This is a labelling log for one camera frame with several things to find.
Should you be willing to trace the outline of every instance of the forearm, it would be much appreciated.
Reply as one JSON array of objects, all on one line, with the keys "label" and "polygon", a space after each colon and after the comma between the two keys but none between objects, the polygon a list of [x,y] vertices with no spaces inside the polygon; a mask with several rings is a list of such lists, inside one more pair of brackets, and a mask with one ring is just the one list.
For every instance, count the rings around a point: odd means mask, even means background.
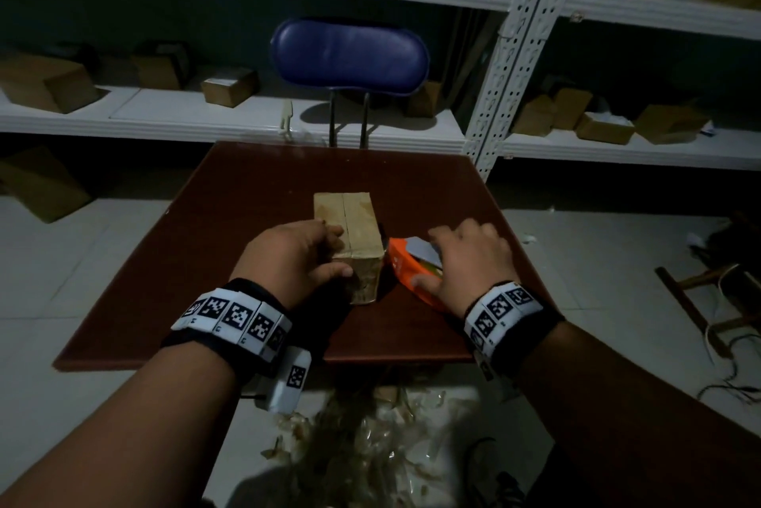
[{"label": "forearm", "polygon": [[757,504],[761,439],[574,325],[557,325],[516,381],[607,504]]},{"label": "forearm", "polygon": [[210,349],[161,349],[0,504],[181,506],[203,492],[238,396],[232,368]]}]

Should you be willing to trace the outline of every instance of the table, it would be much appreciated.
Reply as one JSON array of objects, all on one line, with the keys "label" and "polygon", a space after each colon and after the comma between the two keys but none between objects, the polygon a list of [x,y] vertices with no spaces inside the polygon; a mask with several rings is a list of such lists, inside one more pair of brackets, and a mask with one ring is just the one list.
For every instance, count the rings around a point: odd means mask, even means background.
[{"label": "table", "polygon": [[[523,283],[549,300],[467,157],[220,142],[122,266],[55,368],[140,367],[199,294],[227,282],[248,241],[273,225],[311,218],[319,191],[369,191],[382,233],[393,237],[426,238],[434,225],[454,227],[467,217],[491,222],[509,241]],[[328,363],[471,361],[462,333],[386,276],[379,300],[348,314],[308,306],[300,316],[307,322],[302,338],[332,330],[317,350]]]}]

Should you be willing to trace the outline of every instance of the white tile floor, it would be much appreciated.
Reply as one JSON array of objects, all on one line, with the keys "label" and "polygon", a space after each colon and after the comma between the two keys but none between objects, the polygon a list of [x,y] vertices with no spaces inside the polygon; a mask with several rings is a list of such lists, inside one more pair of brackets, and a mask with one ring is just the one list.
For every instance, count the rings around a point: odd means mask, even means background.
[{"label": "white tile floor", "polygon": [[[100,199],[44,225],[15,200],[0,197],[0,490],[129,377],[129,372],[62,374],[50,364],[167,204]],[[536,238],[524,247],[570,321],[690,394],[724,374],[714,370],[701,335],[653,273],[658,265],[676,277],[698,271],[686,235],[708,235],[721,219],[505,214],[519,236]],[[712,290],[696,290],[694,299],[712,313]],[[761,384],[761,358],[753,346],[738,344],[737,352],[741,379]],[[449,386],[450,396],[478,397],[482,403],[479,421],[462,424],[461,442],[442,453],[441,463],[451,465],[452,450],[460,444],[495,435],[504,444],[505,467],[528,487],[552,440],[525,399],[497,405],[470,366],[447,367],[437,384]],[[315,412],[323,398],[308,393],[300,407]],[[744,407],[723,393],[706,402],[761,434],[760,407]],[[241,403],[207,488],[217,506],[228,505],[242,482],[271,468],[260,451],[270,447],[275,434],[271,418],[249,401]]]}]

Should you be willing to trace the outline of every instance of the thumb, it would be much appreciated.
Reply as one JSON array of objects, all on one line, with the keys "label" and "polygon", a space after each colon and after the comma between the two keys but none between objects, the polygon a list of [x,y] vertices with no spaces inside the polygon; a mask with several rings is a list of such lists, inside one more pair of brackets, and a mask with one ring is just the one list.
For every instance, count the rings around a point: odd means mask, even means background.
[{"label": "thumb", "polygon": [[436,276],[428,273],[417,273],[410,281],[414,287],[421,288],[432,296],[438,296],[438,292],[442,287],[442,281]]},{"label": "thumb", "polygon": [[314,268],[310,276],[315,284],[322,286],[337,277],[351,277],[354,274],[352,266],[342,262],[329,262]]}]

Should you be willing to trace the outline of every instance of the person's left hand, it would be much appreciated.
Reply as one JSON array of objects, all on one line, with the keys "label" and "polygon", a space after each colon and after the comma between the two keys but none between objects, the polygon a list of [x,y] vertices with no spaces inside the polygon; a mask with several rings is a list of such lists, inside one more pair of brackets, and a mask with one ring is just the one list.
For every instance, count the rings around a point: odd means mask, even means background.
[{"label": "person's left hand", "polygon": [[319,262],[321,254],[337,250],[342,233],[340,225],[325,225],[322,220],[266,229],[243,250],[230,279],[243,277],[258,283],[286,309],[293,309],[324,283],[354,273],[342,262]]}]

